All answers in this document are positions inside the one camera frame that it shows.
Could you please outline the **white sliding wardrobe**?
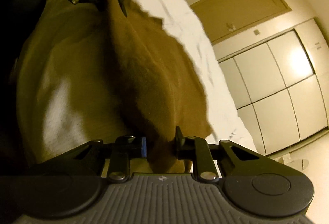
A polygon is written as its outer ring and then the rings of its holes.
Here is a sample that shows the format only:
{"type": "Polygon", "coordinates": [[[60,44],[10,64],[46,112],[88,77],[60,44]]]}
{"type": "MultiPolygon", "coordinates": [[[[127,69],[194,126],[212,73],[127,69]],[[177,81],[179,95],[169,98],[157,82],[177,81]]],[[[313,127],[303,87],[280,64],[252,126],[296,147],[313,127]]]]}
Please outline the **white sliding wardrobe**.
{"type": "Polygon", "coordinates": [[[219,65],[259,153],[273,154],[328,128],[328,44],[315,20],[219,65]]]}

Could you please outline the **brown wooden door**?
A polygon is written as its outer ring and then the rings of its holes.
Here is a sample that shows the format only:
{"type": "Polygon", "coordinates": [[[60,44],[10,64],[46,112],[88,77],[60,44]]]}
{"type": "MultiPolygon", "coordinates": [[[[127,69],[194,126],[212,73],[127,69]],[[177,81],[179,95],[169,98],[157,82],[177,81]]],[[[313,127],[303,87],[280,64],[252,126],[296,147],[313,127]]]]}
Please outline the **brown wooden door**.
{"type": "Polygon", "coordinates": [[[191,8],[212,44],[291,11],[285,0],[199,0],[191,8]]]}

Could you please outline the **brown shorts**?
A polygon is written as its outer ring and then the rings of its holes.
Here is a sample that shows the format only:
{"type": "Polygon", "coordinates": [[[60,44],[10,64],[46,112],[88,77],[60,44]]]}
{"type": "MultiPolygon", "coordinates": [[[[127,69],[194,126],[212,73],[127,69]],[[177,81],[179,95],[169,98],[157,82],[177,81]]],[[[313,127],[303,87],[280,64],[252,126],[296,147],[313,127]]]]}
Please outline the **brown shorts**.
{"type": "Polygon", "coordinates": [[[18,121],[37,163],[88,141],[145,137],[135,172],[181,173],[176,128],[205,138],[206,95],[183,46],[162,21],[126,0],[73,5],[47,0],[17,63],[18,121]]]}

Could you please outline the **white bed duvet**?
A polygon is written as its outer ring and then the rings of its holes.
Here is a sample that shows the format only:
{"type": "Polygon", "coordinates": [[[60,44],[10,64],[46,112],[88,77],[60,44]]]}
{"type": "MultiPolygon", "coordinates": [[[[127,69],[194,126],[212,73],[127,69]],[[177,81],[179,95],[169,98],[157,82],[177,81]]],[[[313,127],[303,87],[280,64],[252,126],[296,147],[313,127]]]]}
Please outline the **white bed duvet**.
{"type": "MultiPolygon", "coordinates": [[[[133,0],[147,16],[183,48],[198,76],[207,105],[206,140],[228,139],[261,153],[254,133],[238,115],[222,69],[198,17],[185,0],[133,0]]],[[[96,11],[88,4],[48,0],[50,14],[76,21],[61,25],[49,52],[35,107],[36,156],[44,162],[92,139],[113,142],[125,133],[118,115],[121,99],[114,92],[114,76],[105,71],[102,34],[96,11]]]]}

